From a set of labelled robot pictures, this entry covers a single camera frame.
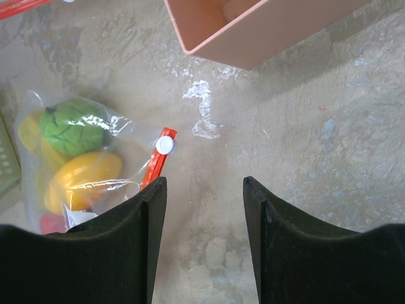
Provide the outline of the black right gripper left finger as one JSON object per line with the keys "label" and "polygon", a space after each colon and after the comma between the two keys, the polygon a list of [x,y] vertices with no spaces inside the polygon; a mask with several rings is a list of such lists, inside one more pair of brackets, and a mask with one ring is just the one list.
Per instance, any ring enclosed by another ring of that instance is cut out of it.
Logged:
{"label": "black right gripper left finger", "polygon": [[157,178],[65,233],[1,226],[2,303],[150,303],[167,202]]}

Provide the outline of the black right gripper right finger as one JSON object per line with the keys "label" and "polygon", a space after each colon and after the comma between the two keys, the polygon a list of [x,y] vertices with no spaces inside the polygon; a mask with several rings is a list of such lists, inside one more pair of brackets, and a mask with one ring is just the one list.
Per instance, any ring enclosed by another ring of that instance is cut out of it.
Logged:
{"label": "black right gripper right finger", "polygon": [[354,232],[246,177],[243,201],[260,303],[403,303],[404,225]]}

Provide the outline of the clear zip bag orange seal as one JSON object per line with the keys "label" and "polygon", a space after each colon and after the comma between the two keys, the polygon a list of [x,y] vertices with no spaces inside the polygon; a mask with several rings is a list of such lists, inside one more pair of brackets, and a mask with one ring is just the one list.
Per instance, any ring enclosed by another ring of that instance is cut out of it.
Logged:
{"label": "clear zip bag orange seal", "polygon": [[27,218],[66,232],[157,179],[177,132],[133,121],[71,93],[27,91],[15,122]]}

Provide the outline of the red fake strawberry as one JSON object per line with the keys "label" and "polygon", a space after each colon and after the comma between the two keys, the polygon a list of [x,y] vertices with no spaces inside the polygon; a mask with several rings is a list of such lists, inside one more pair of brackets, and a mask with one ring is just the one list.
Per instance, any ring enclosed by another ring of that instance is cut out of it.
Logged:
{"label": "red fake strawberry", "polygon": [[63,215],[55,215],[53,213],[44,213],[39,221],[40,233],[65,233],[68,229]]}

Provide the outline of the green fake custard apple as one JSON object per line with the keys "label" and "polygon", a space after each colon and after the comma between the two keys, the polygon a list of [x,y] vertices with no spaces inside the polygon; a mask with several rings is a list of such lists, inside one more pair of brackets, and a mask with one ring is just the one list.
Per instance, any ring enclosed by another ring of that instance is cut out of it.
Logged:
{"label": "green fake custard apple", "polygon": [[68,156],[97,150],[104,142],[104,115],[95,104],[79,98],[45,108],[39,126],[44,139]]}

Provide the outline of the yellow fake starfruit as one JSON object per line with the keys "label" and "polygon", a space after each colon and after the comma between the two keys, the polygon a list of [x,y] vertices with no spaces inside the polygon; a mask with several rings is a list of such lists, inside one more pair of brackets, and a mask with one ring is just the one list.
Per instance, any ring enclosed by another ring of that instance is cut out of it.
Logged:
{"label": "yellow fake starfruit", "polygon": [[18,125],[17,133],[25,148],[55,172],[72,157],[56,150],[42,135],[40,119],[43,112],[44,110],[34,110],[25,116]]}

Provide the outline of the light green perforated basket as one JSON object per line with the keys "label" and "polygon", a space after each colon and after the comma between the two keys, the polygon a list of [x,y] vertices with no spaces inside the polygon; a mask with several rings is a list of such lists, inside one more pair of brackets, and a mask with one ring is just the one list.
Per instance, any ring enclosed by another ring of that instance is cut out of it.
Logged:
{"label": "light green perforated basket", "polygon": [[0,133],[0,193],[3,195],[11,186],[21,179],[22,172],[9,132],[1,117]]}

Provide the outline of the orange plastic file organizer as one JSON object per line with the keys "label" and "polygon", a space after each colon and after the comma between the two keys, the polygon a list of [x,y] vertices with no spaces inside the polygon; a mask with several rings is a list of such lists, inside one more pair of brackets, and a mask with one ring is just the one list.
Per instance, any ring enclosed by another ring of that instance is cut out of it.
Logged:
{"label": "orange plastic file organizer", "polygon": [[366,1],[166,0],[185,54],[250,70]]}

